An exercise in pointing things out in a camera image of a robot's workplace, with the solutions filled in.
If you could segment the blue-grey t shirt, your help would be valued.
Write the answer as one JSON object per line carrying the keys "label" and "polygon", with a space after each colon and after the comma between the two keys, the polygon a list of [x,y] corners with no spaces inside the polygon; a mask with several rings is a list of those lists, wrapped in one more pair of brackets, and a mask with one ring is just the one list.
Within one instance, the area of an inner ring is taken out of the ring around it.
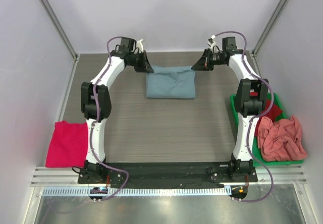
{"label": "blue-grey t shirt", "polygon": [[190,66],[152,66],[146,76],[147,98],[195,99],[195,71]]}

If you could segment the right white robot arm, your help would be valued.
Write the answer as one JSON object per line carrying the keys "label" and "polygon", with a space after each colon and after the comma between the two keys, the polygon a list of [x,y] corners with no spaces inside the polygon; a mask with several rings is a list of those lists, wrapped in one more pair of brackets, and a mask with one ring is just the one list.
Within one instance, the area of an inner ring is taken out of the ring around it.
{"label": "right white robot arm", "polygon": [[194,71],[212,71],[217,65],[227,65],[239,80],[234,100],[238,116],[238,133],[231,159],[207,168],[213,183],[257,181],[254,163],[261,161],[253,154],[254,132],[257,122],[266,108],[270,93],[268,80],[261,78],[251,67],[244,49],[238,49],[235,37],[222,39],[222,48],[216,37],[208,40],[208,48],[192,66]]}

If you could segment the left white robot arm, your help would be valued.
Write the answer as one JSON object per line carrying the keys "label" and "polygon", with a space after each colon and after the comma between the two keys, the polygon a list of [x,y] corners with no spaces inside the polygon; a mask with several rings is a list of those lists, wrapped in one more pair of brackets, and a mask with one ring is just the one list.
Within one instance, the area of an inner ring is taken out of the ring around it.
{"label": "left white robot arm", "polygon": [[129,174],[106,163],[104,131],[112,111],[110,88],[127,66],[138,73],[152,73],[143,41],[129,37],[120,40],[114,49],[107,49],[107,62],[100,72],[89,82],[81,85],[81,111],[86,119],[88,150],[84,166],[79,171],[78,183],[101,184],[116,174],[117,180]]}

